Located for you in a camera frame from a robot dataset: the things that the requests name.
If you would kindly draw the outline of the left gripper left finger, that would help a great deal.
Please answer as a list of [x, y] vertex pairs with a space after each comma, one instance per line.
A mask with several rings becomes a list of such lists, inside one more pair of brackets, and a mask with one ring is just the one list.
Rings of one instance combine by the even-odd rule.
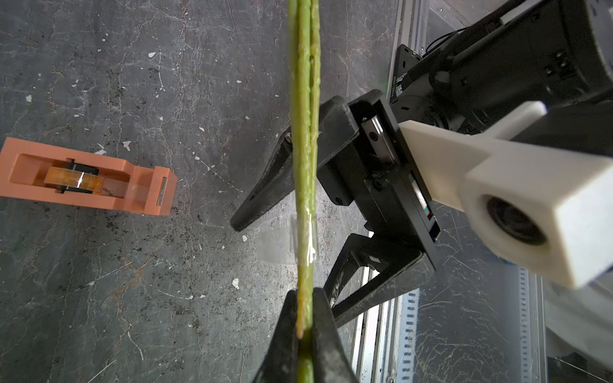
[[268, 351], [256, 373], [257, 383], [297, 383], [299, 340], [296, 336], [298, 298], [287, 292]]

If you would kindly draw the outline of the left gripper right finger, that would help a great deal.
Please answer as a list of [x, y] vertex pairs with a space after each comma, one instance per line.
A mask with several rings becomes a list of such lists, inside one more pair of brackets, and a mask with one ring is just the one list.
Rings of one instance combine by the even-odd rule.
[[315, 383], [359, 382], [346, 357], [334, 316], [322, 288], [313, 290], [311, 337]]

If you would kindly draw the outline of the clear tape strip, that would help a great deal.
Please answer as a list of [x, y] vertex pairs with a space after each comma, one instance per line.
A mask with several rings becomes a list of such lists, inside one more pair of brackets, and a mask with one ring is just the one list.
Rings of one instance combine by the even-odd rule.
[[317, 223], [291, 215], [255, 236], [255, 253], [266, 263], [311, 266], [319, 255]]

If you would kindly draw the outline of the artificial pink flower bouquet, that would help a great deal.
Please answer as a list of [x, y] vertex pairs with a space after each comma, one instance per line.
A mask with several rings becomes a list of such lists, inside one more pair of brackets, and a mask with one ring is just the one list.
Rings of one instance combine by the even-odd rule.
[[[316, 214], [321, 38], [319, 2], [289, 1], [291, 141], [296, 213], [306, 223]], [[298, 382], [314, 381], [312, 360], [314, 264], [298, 266]]]

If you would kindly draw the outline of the orange tape dispenser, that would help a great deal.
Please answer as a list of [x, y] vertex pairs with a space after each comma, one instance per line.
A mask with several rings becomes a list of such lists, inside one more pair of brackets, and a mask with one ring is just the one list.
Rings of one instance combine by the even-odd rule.
[[171, 169], [8, 137], [1, 195], [54, 204], [169, 215], [178, 179]]

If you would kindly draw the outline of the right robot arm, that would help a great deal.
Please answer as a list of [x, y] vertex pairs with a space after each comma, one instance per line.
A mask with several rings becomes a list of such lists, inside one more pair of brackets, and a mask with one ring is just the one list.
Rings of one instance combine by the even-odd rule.
[[434, 203], [499, 257], [567, 288], [612, 266], [612, 4], [508, 1], [395, 70], [400, 93], [320, 100], [319, 4], [289, 4], [291, 124], [231, 218], [242, 231], [294, 193], [298, 331], [312, 326], [316, 188], [355, 204], [324, 287], [335, 322], [414, 290], [440, 266]]

